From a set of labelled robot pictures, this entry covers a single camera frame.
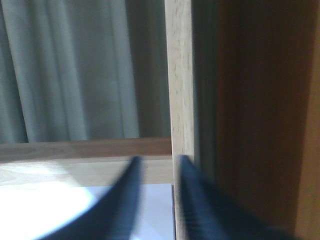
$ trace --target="black curved object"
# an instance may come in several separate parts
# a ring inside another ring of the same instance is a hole
[[[189,240],[294,240],[250,215],[180,157],[180,200]]]
[[[108,191],[83,215],[39,240],[129,240],[141,187],[141,159],[131,163]]]

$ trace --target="paper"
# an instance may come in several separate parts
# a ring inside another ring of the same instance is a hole
[[[33,240],[91,207],[110,187],[49,184],[37,190],[0,191],[0,239]],[[174,240],[171,184],[142,186],[131,240]]]

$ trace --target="gray curtain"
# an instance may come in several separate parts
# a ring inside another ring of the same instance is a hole
[[[170,134],[166,45],[154,33],[165,36],[163,3],[139,2],[155,13],[140,26],[156,46],[153,76],[137,74],[136,46],[147,46],[131,41],[128,2],[1,0],[0,143]],[[146,91],[157,96],[148,107]]]

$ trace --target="wooden shelf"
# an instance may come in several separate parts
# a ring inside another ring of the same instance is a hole
[[[170,138],[132,138],[0,145],[0,190],[111,185],[134,155],[144,183],[173,183]]]

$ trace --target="wood grain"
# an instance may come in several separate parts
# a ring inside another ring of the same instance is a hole
[[[179,205],[179,155],[195,154],[191,0],[165,0],[176,239],[185,240]]]
[[[0,190],[111,185],[130,156],[144,156],[146,184],[173,183],[169,138],[0,145]]]
[[[260,219],[292,234],[318,5],[219,2],[217,181]]]
[[[0,190],[36,189],[44,184],[71,187],[109,186],[129,163],[129,157],[13,161],[0,164]],[[145,156],[145,184],[173,184],[170,155]]]
[[[320,239],[320,7],[317,11],[295,232]]]
[[[0,144],[0,161],[171,155],[169,137]]]

